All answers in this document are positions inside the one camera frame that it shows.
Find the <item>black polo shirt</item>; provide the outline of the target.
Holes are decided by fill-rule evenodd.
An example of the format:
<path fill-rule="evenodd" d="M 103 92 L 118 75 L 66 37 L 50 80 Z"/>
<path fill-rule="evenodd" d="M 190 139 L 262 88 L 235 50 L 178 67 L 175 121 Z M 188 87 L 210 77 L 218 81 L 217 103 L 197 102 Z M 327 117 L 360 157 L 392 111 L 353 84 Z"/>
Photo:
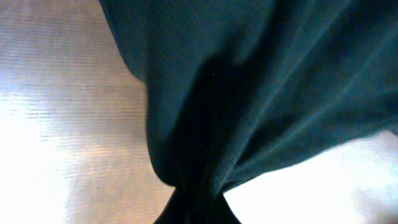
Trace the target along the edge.
<path fill-rule="evenodd" d="M 236 223 L 224 193 L 397 131 L 397 2 L 101 0 L 147 87 L 158 223 Z"/>

